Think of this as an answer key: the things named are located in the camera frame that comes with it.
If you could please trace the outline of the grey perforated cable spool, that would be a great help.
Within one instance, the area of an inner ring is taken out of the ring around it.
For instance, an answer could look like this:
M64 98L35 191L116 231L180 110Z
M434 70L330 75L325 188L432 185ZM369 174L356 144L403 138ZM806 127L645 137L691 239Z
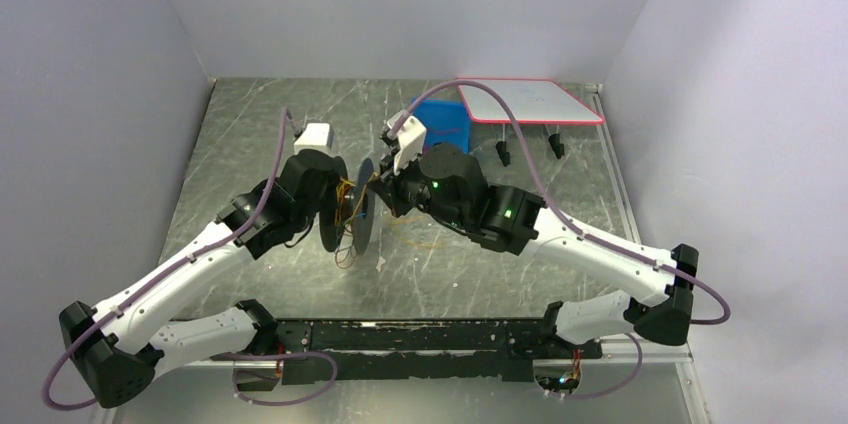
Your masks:
M371 158L365 158L356 177L351 181L342 178L335 189L335 196L319 214L319 232L324 249L334 252L342 248L344 234L350 231L350 244L356 255L366 252L374 228L376 216L375 194L367 188L375 171Z

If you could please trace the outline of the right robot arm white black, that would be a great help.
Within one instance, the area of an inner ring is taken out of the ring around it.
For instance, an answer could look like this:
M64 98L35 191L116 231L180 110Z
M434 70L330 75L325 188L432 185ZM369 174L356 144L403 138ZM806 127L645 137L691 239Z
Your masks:
M401 170L385 157L368 187L395 217L417 210L483 249L545 256L611 284L614 292L557 311L554 332L565 342L624 333L666 346L687 341L693 286L674 273L696 273L698 252L688 245L643 247L579 221L563 224L541 196L488 182L475 157L448 143Z

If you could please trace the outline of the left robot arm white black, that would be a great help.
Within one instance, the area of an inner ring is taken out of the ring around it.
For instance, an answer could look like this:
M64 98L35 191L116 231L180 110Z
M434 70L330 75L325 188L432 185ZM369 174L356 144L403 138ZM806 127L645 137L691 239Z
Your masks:
M178 254L140 281L94 306L74 301L65 307L59 326L67 359L93 402L118 407L155 379L208 357L278 350L277 322L254 299L208 318L174 317L224 273L308 231L347 175L341 157L299 151L279 175L236 196Z

